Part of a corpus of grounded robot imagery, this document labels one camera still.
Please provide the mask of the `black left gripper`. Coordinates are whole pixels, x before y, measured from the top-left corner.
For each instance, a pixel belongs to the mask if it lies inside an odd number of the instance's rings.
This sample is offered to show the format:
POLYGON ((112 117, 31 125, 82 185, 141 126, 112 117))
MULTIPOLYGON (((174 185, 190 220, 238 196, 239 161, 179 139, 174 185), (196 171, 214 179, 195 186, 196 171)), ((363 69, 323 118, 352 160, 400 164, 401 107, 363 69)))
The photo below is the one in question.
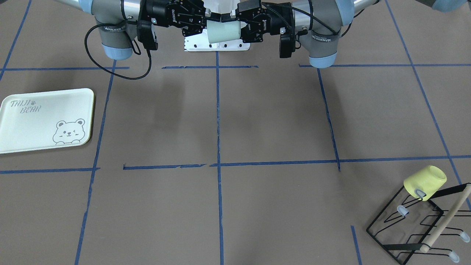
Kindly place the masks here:
POLYGON ((294 33, 294 17, 291 4, 246 0, 237 4, 237 9, 221 14, 221 22, 244 22, 241 40, 244 43, 263 41, 263 35, 284 35, 294 33))

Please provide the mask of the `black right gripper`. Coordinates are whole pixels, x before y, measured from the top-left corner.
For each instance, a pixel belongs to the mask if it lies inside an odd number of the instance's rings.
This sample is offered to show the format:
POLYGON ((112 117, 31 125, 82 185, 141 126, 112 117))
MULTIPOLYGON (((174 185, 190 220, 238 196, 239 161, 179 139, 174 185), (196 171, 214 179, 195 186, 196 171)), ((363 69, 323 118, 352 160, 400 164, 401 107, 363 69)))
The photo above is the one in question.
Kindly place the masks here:
POLYGON ((180 28, 184 37, 202 33, 208 21, 221 22, 222 15, 206 10, 202 0, 145 0, 140 4, 140 24, 180 28))

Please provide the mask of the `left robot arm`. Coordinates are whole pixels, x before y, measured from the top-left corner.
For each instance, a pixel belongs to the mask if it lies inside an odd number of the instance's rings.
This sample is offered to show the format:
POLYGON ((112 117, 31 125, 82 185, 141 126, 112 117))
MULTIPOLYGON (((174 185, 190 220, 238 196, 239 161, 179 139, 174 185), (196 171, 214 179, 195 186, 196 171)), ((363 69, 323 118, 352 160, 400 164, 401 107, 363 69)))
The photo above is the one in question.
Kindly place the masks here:
POLYGON ((316 68, 334 64, 343 27, 351 26, 356 15, 377 4, 377 0, 295 0, 274 3, 261 0, 239 2, 222 15, 222 22, 244 22, 240 39, 262 42, 263 35, 280 35, 280 57, 289 58, 295 44, 308 50, 309 63, 316 68))

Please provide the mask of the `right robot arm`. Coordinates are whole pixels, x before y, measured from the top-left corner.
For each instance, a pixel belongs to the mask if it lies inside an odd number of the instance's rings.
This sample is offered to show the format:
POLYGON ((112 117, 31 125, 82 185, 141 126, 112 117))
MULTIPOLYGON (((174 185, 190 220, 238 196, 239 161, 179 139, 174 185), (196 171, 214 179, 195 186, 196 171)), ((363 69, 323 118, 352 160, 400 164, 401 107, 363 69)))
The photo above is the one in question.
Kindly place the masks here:
POLYGON ((207 21, 221 21, 221 14, 202 0, 62 0, 61 3, 93 15, 106 55, 128 59, 132 41, 145 50, 157 50, 154 26, 181 28, 184 36, 198 35, 207 21))

